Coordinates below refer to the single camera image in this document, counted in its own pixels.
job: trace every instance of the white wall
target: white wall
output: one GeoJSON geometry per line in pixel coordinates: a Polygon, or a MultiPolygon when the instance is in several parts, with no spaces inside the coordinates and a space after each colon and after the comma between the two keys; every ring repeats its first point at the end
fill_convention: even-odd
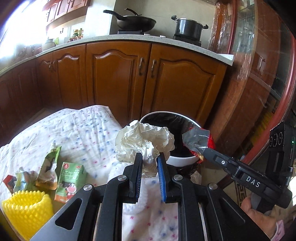
{"type": "Polygon", "coordinates": [[[214,5],[200,0],[128,0],[128,7],[138,14],[156,20],[155,27],[149,32],[151,35],[173,38],[176,22],[171,20],[172,15],[177,15],[177,18],[193,19],[203,25],[207,24],[209,29],[202,31],[200,40],[202,47],[208,47],[215,15],[214,5]]]}
{"type": "Polygon", "coordinates": [[[113,10],[116,0],[92,0],[87,9],[84,22],[84,38],[108,35],[112,15],[103,13],[104,10],[113,10]]]}

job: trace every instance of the black pot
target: black pot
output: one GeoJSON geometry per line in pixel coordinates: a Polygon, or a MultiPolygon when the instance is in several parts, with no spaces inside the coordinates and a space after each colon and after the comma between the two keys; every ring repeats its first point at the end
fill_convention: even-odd
{"type": "Polygon", "coordinates": [[[138,15],[135,11],[129,8],[126,8],[125,10],[128,10],[135,15],[121,16],[120,14],[111,10],[104,10],[103,12],[114,15],[117,18],[118,27],[120,27],[122,30],[147,32],[151,30],[156,24],[156,21],[152,18],[138,15]]]}
{"type": "Polygon", "coordinates": [[[197,21],[187,19],[187,18],[179,18],[177,16],[172,16],[172,19],[177,21],[175,35],[180,37],[190,38],[192,40],[199,41],[200,35],[203,29],[208,29],[209,26],[203,26],[201,23],[197,21]]]}

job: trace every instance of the white tissue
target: white tissue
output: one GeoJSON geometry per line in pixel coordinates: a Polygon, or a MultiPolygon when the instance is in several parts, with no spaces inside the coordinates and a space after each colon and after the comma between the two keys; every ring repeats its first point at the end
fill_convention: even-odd
{"type": "Polygon", "coordinates": [[[165,159],[175,149],[174,135],[167,127],[152,126],[134,120],[129,126],[121,129],[115,139],[116,158],[120,162],[133,163],[136,153],[143,156],[143,173],[156,174],[156,158],[163,152],[165,159]]]}

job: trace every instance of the hand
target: hand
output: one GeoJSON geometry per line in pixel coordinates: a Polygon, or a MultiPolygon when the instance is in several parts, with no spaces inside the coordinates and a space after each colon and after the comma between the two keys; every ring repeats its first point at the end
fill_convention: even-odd
{"type": "Polygon", "coordinates": [[[246,197],[242,201],[241,209],[262,229],[262,231],[271,239],[274,236],[276,230],[276,219],[265,216],[252,209],[250,197],[246,197]]]}

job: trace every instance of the white countertop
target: white countertop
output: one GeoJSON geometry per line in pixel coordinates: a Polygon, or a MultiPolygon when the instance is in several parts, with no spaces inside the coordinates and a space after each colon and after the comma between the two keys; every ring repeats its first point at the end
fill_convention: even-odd
{"type": "Polygon", "coordinates": [[[0,71],[0,76],[26,61],[29,61],[29,60],[34,59],[36,57],[50,53],[52,51],[55,51],[55,50],[58,50],[61,48],[70,47],[73,45],[79,45],[79,44],[97,42],[97,41],[105,41],[105,40],[133,40],[133,41],[138,40],[138,41],[149,41],[149,42],[163,43],[163,44],[169,44],[169,45],[173,45],[173,46],[177,46],[177,47],[186,48],[186,49],[207,55],[209,57],[217,59],[217,60],[219,60],[227,65],[230,65],[230,66],[232,66],[233,61],[234,61],[234,55],[232,55],[232,54],[217,54],[217,53],[214,53],[210,50],[204,49],[202,47],[199,47],[199,46],[196,46],[193,44],[189,44],[186,42],[182,42],[179,40],[175,40],[175,39],[161,38],[161,37],[150,36],[150,35],[114,34],[114,35],[105,35],[105,36],[97,36],[97,37],[93,37],[93,38],[80,39],[80,40],[76,40],[76,41],[72,41],[72,42],[68,42],[68,43],[64,43],[64,44],[55,46],[53,48],[50,48],[48,50],[45,50],[45,51],[37,54],[36,56],[24,59],[16,64],[6,68],[6,69],[3,69],[2,71],[0,71]]]}

